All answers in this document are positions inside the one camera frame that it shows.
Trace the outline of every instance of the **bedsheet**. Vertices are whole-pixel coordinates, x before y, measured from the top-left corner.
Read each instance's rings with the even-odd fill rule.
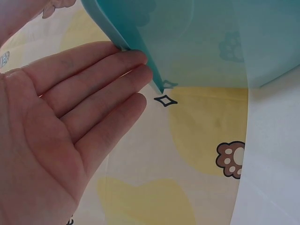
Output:
[[[0,72],[99,40],[108,38],[80,1],[52,0],[0,49]],[[163,94],[150,86],[141,91],[145,113],[99,167],[66,224],[230,224],[248,90],[164,84]]]

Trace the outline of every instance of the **hand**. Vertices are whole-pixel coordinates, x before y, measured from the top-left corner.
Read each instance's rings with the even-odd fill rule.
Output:
[[[0,42],[46,3],[1,1]],[[97,42],[0,74],[0,224],[66,224],[145,109],[137,92],[152,79],[146,61]]]

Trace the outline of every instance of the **yellow blob pattern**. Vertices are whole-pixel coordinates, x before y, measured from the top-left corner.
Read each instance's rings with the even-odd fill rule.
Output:
[[[108,225],[195,225],[187,196],[173,180],[155,180],[134,187],[105,177],[98,194]]]
[[[175,88],[170,97],[178,101],[169,107],[169,119],[181,157],[202,173],[223,176],[216,149],[220,143],[245,142],[248,90]]]
[[[11,69],[22,66],[22,60],[25,50],[26,36],[18,32],[13,35],[0,49],[0,57],[9,51],[9,60],[0,72],[5,73]]]
[[[71,24],[62,38],[60,50],[64,51],[94,41],[109,40],[85,10],[74,14]]]

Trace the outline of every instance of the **blue paw print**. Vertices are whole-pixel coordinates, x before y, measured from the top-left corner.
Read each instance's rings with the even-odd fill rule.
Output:
[[[219,44],[220,57],[226,61],[244,62],[239,32],[226,33],[225,40]]]

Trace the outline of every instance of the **blue folder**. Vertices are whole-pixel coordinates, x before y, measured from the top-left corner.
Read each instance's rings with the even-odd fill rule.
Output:
[[[300,0],[82,0],[157,88],[260,87],[300,64]]]

